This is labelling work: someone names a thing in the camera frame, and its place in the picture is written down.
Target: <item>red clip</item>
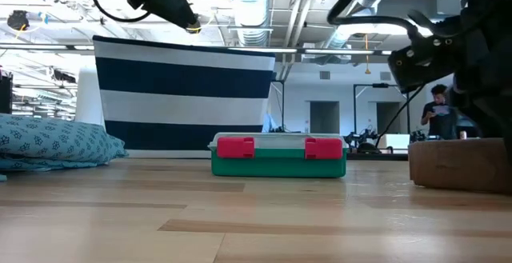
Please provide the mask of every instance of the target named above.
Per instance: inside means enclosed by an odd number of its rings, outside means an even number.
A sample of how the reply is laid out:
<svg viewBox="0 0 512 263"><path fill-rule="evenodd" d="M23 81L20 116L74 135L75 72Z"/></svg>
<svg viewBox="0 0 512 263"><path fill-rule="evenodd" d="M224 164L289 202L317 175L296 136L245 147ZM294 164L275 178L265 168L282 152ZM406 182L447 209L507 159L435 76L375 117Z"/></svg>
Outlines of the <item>red clip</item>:
<svg viewBox="0 0 512 263"><path fill-rule="evenodd" d="M254 138L221 137L217 142L220 158L254 158Z"/></svg>
<svg viewBox="0 0 512 263"><path fill-rule="evenodd" d="M341 159L343 144L339 138L306 138L305 159Z"/></svg>

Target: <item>man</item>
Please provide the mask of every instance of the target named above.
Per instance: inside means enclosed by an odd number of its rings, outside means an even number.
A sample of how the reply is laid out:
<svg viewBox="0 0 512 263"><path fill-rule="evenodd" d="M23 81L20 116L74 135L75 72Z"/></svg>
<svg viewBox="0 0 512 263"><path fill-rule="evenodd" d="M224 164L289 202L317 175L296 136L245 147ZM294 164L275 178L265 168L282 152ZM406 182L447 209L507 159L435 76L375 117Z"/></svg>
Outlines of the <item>man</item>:
<svg viewBox="0 0 512 263"><path fill-rule="evenodd" d="M430 123L429 135L437 135L441 139L456 139L455 125L457 114L446 104L447 87L443 84L434 86L430 91L434 101L425 104L422 115L422 125Z"/></svg>

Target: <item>container lid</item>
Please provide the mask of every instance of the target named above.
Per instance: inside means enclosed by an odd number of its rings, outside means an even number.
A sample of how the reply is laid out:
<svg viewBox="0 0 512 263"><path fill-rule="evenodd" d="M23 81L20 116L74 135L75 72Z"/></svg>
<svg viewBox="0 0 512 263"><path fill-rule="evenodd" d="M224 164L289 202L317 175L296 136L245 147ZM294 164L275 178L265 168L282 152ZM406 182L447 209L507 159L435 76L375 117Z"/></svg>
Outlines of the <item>container lid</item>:
<svg viewBox="0 0 512 263"><path fill-rule="evenodd" d="M210 149L217 147L218 139L221 137L252 137L254 148L263 149L304 149L307 138L338 138L342 141L343 148L348 145L343 137L338 134L327 133L227 133L215 134L214 140L208 145Z"/></svg>

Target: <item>navy and white striped flag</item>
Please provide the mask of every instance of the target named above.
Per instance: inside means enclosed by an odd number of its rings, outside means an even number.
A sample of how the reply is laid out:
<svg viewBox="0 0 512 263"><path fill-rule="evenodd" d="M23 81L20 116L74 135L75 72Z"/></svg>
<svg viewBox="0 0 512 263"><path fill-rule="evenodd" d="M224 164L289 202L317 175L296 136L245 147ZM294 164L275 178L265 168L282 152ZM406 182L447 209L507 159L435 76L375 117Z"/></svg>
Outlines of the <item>navy and white striped flag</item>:
<svg viewBox="0 0 512 263"><path fill-rule="evenodd" d="M275 56L94 36L106 132L131 157L209 157L217 132L261 132Z"/></svg>

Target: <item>cardboard box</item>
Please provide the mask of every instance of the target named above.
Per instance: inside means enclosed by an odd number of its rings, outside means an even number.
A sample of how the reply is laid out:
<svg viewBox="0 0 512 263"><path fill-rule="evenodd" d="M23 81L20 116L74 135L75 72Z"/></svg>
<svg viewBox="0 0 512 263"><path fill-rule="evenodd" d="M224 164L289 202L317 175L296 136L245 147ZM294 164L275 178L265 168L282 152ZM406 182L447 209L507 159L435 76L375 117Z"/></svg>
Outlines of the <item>cardboard box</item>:
<svg viewBox="0 0 512 263"><path fill-rule="evenodd" d="M500 138L415 142L409 165L416 185L512 193L512 166Z"/></svg>

